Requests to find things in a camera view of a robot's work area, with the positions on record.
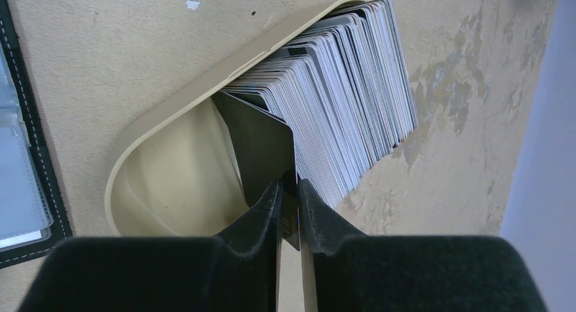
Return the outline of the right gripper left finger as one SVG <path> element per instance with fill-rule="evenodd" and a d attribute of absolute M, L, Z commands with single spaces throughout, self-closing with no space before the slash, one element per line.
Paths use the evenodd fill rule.
<path fill-rule="evenodd" d="M 77 237 L 44 260 L 21 311 L 275 311 L 283 185 L 210 237 Z"/>

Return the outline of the dark credit card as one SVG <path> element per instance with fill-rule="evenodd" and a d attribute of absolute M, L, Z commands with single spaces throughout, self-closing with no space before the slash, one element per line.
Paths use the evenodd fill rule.
<path fill-rule="evenodd" d="M 300 250 L 295 145 L 291 128 L 279 118 L 224 92 L 212 96 L 223 118 L 235 153 L 246 203 L 254 206 L 271 182 L 279 179 L 283 238 Z"/>

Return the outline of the black leather card holder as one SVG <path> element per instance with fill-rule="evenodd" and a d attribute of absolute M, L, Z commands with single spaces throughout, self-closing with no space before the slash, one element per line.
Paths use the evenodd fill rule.
<path fill-rule="evenodd" d="M 73 231 L 8 0 L 1 0 L 1 268 L 46 255 Z"/>

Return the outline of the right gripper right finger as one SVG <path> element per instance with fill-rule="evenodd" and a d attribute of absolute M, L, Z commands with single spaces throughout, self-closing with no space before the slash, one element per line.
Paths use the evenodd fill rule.
<path fill-rule="evenodd" d="M 370 236 L 298 185 L 307 311 L 544 311 L 522 257 L 489 236 Z"/>

